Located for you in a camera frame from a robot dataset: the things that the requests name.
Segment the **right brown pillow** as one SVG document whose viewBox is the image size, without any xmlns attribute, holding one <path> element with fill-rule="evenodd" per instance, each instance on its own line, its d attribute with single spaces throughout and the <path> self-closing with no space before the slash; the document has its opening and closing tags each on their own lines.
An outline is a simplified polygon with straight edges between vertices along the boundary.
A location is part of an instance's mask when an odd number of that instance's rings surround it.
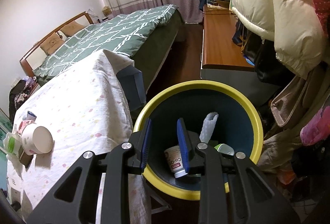
<svg viewBox="0 0 330 224">
<path fill-rule="evenodd" d="M 60 31 L 63 34 L 65 34 L 66 37 L 71 37 L 84 28 L 85 28 L 84 25 L 81 25 L 81 24 L 77 23 L 76 21 L 72 21 L 72 22 L 66 24 L 65 26 L 63 26 L 60 29 Z"/>
</svg>

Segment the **cream puffer jacket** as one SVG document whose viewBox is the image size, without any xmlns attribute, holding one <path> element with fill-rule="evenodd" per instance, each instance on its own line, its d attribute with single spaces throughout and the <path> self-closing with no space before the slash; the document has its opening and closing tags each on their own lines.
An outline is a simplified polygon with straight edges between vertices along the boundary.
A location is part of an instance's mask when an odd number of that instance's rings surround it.
<svg viewBox="0 0 330 224">
<path fill-rule="evenodd" d="M 276 58 L 301 78 L 322 60 L 325 34 L 312 0 L 232 0 L 243 25 L 274 42 Z"/>
</svg>

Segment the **pink milk carton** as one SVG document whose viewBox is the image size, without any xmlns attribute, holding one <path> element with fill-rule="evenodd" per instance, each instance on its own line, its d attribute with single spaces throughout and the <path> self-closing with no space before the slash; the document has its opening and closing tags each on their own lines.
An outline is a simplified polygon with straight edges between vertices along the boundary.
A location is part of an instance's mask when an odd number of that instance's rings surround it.
<svg viewBox="0 0 330 224">
<path fill-rule="evenodd" d="M 18 127 L 18 134 L 21 136 L 27 125 L 35 123 L 34 120 L 23 120 Z"/>
</svg>

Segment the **brown plastic tray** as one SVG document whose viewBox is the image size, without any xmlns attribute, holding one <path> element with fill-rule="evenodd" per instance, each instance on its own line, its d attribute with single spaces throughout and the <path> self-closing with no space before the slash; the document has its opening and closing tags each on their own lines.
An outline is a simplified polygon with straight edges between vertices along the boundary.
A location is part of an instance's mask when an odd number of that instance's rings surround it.
<svg viewBox="0 0 330 224">
<path fill-rule="evenodd" d="M 33 158 L 34 155 L 26 154 L 23 148 L 20 147 L 20 149 L 18 150 L 18 160 L 25 168 L 28 168 L 30 166 L 30 163 L 32 162 Z"/>
</svg>

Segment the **green checked duvet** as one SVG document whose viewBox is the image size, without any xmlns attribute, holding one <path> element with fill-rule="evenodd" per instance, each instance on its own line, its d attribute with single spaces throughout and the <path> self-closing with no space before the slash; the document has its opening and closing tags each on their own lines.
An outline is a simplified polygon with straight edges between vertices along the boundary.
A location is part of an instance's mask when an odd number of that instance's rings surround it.
<svg viewBox="0 0 330 224">
<path fill-rule="evenodd" d="M 100 24 L 92 24 L 68 37 L 64 44 L 33 70 L 39 80 L 48 81 L 88 55 L 102 49 L 132 58 L 161 27 L 182 23 L 175 5 L 120 14 Z"/>
</svg>

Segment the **yellow rimmed dark trash bin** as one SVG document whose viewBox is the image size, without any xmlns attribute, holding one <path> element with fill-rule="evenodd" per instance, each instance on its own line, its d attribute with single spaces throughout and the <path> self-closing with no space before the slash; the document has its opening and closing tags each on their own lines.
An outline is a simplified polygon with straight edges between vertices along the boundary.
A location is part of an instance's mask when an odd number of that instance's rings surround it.
<svg viewBox="0 0 330 224">
<path fill-rule="evenodd" d="M 189 131 L 199 134 L 210 112 L 219 115 L 210 144 L 226 144 L 258 163 L 263 147 L 263 128 L 248 98 L 223 83 L 210 80 L 186 81 L 155 95 L 147 102 L 135 122 L 134 131 L 139 131 L 145 120 L 152 121 L 149 159 L 143 173 L 148 183 L 178 199 L 200 199 L 200 177 L 183 176 L 176 179 L 164 151 L 178 145 L 176 126 L 179 118 L 183 118 Z"/>
</svg>

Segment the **wooden low sideboard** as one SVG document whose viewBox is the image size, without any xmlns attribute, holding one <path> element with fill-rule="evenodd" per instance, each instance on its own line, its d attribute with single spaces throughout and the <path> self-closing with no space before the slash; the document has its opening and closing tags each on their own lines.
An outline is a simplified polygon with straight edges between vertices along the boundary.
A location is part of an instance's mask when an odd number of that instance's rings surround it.
<svg viewBox="0 0 330 224">
<path fill-rule="evenodd" d="M 240 47 L 233 41 L 237 19 L 228 9 L 203 8 L 203 47 L 201 53 L 202 79 L 213 71 L 252 72 L 241 53 Z"/>
</svg>

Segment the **dark clothes on cabinet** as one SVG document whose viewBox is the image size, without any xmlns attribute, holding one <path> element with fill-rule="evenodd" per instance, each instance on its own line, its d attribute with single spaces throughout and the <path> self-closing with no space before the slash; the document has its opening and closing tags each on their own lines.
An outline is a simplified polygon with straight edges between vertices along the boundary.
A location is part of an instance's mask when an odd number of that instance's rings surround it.
<svg viewBox="0 0 330 224">
<path fill-rule="evenodd" d="M 9 120 L 13 124 L 16 111 L 29 99 L 38 86 L 36 77 L 26 77 L 17 82 L 9 92 Z"/>
</svg>

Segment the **brown pillow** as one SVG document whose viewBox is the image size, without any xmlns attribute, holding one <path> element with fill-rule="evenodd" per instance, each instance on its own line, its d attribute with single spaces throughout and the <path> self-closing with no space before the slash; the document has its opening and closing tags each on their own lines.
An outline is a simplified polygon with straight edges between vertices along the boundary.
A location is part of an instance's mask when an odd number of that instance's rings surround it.
<svg viewBox="0 0 330 224">
<path fill-rule="evenodd" d="M 47 55 L 51 55 L 64 44 L 64 40 L 55 32 L 40 44 L 41 49 Z"/>
<path fill-rule="evenodd" d="M 71 37 L 84 28 L 85 28 L 84 25 L 81 25 L 81 24 L 77 23 L 76 21 L 72 21 L 72 22 L 66 24 L 65 26 L 63 26 L 60 29 L 60 31 L 63 34 L 65 34 L 66 37 Z"/>
</svg>

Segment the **clear plastic green-label bottle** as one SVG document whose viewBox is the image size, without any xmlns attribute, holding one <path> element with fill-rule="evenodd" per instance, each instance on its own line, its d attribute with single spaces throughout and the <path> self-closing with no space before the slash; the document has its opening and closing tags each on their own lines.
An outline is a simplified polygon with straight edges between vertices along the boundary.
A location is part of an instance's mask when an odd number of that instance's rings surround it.
<svg viewBox="0 0 330 224">
<path fill-rule="evenodd" d="M 21 147 L 21 137 L 16 133 L 8 132 L 3 139 L 3 146 L 7 154 L 15 157 L 19 156 L 19 150 Z"/>
</svg>

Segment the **beige hanging bag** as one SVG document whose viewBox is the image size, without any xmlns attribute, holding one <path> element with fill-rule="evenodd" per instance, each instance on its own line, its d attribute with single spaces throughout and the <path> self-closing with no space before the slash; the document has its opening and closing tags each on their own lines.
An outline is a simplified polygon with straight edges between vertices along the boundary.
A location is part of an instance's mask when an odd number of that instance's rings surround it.
<svg viewBox="0 0 330 224">
<path fill-rule="evenodd" d="M 318 66 L 306 79 L 296 76 L 273 99 L 270 108 L 279 127 L 290 129 L 298 123 L 320 91 L 325 74 L 326 70 Z"/>
</svg>

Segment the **white foam fruit net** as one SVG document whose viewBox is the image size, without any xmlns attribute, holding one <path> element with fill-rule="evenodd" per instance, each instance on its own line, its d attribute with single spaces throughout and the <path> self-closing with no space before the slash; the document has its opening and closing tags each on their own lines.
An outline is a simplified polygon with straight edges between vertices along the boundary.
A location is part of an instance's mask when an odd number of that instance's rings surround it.
<svg viewBox="0 0 330 224">
<path fill-rule="evenodd" d="M 204 121 L 203 121 L 203 126 L 202 130 L 199 136 L 199 139 L 202 143 L 208 143 L 212 137 L 213 131 L 215 129 L 215 125 L 217 123 L 219 115 L 217 112 L 211 112 L 209 113 Z"/>
</svg>

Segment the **dotted paper cup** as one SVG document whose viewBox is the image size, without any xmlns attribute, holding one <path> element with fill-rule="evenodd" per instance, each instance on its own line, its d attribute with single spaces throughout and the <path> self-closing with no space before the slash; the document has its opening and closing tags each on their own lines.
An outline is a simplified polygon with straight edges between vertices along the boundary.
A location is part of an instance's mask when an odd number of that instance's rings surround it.
<svg viewBox="0 0 330 224">
<path fill-rule="evenodd" d="M 21 133 L 22 147 L 26 154 L 47 154 L 54 146 L 50 131 L 36 123 L 27 125 Z"/>
</svg>

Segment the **magenta scarf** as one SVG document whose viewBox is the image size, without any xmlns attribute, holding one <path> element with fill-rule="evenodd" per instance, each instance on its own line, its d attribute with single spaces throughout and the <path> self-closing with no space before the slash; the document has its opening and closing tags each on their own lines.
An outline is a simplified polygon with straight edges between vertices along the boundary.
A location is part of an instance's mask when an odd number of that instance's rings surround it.
<svg viewBox="0 0 330 224">
<path fill-rule="evenodd" d="M 310 146 L 325 140 L 329 136 L 329 106 L 321 108 L 300 131 L 300 139 L 304 146 Z"/>
</svg>

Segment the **left brown pillow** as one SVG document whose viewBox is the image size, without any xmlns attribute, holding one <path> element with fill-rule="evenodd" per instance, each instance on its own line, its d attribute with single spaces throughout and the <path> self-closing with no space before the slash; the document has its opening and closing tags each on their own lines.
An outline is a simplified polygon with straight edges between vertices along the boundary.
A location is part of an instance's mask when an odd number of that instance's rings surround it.
<svg viewBox="0 0 330 224">
<path fill-rule="evenodd" d="M 64 44 L 64 40 L 55 32 L 40 44 L 41 49 L 47 55 L 51 55 Z"/>
</svg>

